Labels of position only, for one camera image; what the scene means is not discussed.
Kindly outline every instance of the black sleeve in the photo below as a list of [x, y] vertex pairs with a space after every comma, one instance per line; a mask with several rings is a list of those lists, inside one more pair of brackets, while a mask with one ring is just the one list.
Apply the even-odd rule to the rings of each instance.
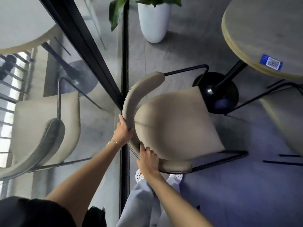
[[70, 212], [56, 202], [20, 197], [0, 200], [1, 227], [76, 227]]

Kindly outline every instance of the polka dot shoe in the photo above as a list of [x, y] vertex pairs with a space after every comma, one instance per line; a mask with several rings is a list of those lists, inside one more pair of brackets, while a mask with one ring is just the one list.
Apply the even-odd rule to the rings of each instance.
[[139, 181], [141, 181], [142, 179], [144, 179], [144, 176], [143, 176], [143, 174], [141, 174], [140, 169], [137, 170], [136, 175], [135, 175], [135, 178], [136, 178], [136, 182], [137, 182], [137, 183], [138, 183]]
[[182, 178], [183, 178], [183, 174], [171, 174], [171, 175], [169, 175], [169, 177], [175, 177], [176, 180], [178, 181], [178, 184], [180, 184], [180, 182], [182, 181]]

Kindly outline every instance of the light blue pants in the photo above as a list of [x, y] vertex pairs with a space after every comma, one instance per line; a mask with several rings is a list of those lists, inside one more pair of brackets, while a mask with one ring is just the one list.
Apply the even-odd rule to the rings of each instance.
[[[169, 177], [167, 182], [180, 193], [178, 181]], [[117, 227], [168, 227], [173, 226], [157, 195], [145, 179], [132, 189]]]

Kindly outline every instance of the white plant pot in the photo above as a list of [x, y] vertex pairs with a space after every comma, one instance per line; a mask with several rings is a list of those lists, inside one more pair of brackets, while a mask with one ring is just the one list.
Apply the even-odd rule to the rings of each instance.
[[159, 43], [167, 32], [172, 5], [145, 5], [138, 3], [141, 31], [150, 43]]

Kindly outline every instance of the tabletop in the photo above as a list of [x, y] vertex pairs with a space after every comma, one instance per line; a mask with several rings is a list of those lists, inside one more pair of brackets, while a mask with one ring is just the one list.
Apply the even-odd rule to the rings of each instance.
[[39, 0], [0, 0], [0, 53], [32, 49], [50, 39], [56, 23]]
[[258, 71], [303, 79], [303, 0], [232, 0], [222, 18], [232, 51]]

